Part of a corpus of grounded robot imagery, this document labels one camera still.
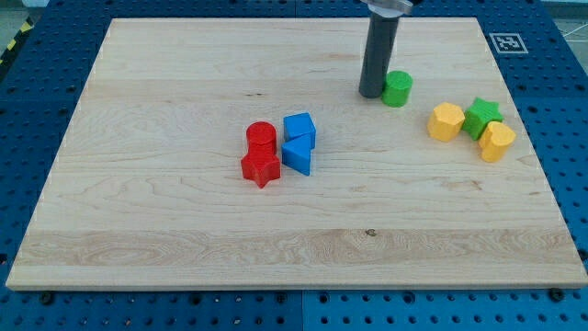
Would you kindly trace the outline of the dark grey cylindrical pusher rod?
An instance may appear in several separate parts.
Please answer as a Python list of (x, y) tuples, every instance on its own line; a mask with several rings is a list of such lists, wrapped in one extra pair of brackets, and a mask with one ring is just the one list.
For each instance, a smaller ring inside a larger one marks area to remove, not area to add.
[(366, 98), (380, 97), (386, 81), (399, 17), (383, 17), (372, 13), (358, 91)]

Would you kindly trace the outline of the silver metal rod mount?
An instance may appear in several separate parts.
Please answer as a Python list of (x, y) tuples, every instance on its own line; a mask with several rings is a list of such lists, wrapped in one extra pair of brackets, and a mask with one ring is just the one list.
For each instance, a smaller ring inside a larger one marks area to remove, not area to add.
[(368, 9), (381, 17), (392, 18), (409, 15), (414, 9), (414, 3), (409, 0), (361, 0)]

